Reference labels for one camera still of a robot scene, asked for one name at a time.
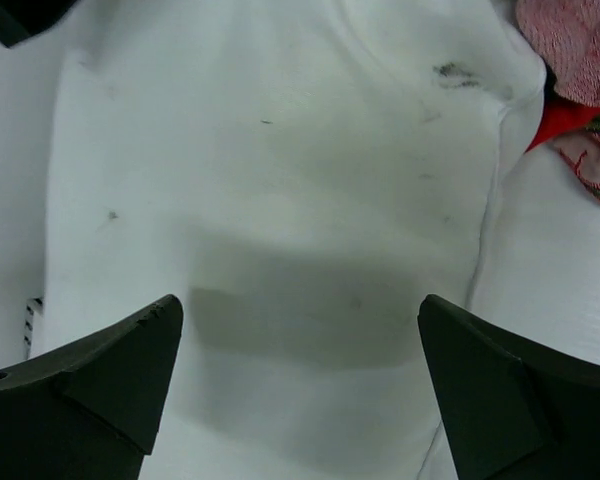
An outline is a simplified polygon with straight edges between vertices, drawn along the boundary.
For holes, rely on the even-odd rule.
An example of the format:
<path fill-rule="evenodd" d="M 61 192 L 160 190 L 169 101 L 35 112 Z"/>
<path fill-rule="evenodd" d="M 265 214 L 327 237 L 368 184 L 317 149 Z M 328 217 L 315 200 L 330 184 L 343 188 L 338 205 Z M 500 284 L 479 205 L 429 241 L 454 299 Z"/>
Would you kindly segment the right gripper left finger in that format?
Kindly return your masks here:
<path fill-rule="evenodd" d="M 183 326 L 167 295 L 0 369 L 0 479 L 136 479 L 153 451 Z"/>

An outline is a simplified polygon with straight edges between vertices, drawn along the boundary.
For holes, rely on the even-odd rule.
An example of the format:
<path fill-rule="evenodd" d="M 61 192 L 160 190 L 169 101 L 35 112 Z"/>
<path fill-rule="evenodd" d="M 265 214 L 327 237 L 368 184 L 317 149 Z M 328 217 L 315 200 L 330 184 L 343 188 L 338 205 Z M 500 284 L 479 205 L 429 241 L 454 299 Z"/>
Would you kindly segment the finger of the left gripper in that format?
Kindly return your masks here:
<path fill-rule="evenodd" d="M 6 48 L 56 26 L 77 0 L 0 0 L 0 44 Z"/>

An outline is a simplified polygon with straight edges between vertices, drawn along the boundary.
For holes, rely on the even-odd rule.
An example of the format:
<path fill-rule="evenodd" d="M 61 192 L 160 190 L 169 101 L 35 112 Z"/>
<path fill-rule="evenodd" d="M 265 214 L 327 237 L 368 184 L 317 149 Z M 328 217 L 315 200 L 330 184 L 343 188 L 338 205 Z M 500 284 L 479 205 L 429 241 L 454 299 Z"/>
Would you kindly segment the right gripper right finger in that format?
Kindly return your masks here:
<path fill-rule="evenodd" d="M 600 479 L 600 365 L 429 295 L 420 338 L 461 479 Z"/>

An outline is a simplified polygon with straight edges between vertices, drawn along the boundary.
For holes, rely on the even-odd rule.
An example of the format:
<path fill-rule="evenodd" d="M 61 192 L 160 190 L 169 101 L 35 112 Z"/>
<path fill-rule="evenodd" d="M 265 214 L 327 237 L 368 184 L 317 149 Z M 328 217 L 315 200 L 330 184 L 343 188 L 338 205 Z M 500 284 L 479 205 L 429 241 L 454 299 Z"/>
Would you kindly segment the white pillow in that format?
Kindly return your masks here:
<path fill-rule="evenodd" d="M 63 23 L 36 351 L 166 295 L 145 479 L 415 479 L 417 328 L 462 305 L 541 62 L 510 1 L 83 1 Z"/>

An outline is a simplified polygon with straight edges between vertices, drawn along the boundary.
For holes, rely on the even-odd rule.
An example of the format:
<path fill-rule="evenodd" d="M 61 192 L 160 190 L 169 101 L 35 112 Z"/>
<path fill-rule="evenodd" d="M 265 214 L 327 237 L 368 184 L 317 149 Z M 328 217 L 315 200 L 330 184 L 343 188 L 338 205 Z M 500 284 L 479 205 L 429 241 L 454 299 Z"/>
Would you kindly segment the red patterned pillowcase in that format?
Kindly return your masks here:
<path fill-rule="evenodd" d="M 515 17 L 547 71 L 529 148 L 550 146 L 600 202 L 600 0 L 519 1 Z"/>

